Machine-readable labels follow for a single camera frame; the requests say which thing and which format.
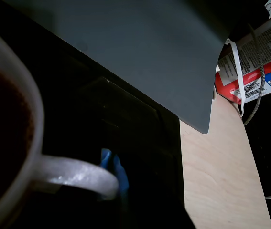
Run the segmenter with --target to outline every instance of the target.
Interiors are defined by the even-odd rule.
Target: desk
[[[185,208],[197,229],[271,229],[242,120],[217,94],[209,132],[180,121]]]

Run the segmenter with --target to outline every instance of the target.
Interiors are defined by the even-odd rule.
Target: cardboard box
[[[259,28],[257,35],[258,43],[261,46],[261,57],[264,63],[266,83],[263,95],[271,93],[271,28],[264,29],[264,25]],[[244,88],[246,93],[246,103],[255,100],[259,96],[261,84],[261,74],[255,52],[254,41],[250,36],[243,39],[242,44],[238,44],[238,54],[243,72]],[[216,73],[215,86],[217,92],[225,98],[240,104],[238,78],[233,58],[233,53],[229,53],[218,61],[220,71]]]

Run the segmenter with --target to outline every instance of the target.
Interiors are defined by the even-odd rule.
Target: white mug
[[[113,199],[119,184],[108,171],[88,162],[41,154],[44,110],[40,92],[29,71],[1,37],[0,72],[23,94],[34,122],[33,140],[27,157],[0,199],[0,223],[13,210],[32,180],[80,187],[100,193],[103,199]]]

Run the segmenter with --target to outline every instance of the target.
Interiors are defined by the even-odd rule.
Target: blue object
[[[118,196],[121,201],[121,205],[123,209],[127,209],[128,207],[128,189],[129,182],[127,178],[127,174],[123,166],[120,164],[120,159],[117,155],[113,155],[111,150],[102,149],[101,150],[101,163],[100,166],[109,172],[113,173],[119,181],[119,192]]]

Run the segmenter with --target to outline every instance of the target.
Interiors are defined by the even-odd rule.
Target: coffee
[[[17,87],[0,73],[0,198],[19,172],[32,138],[29,106]]]

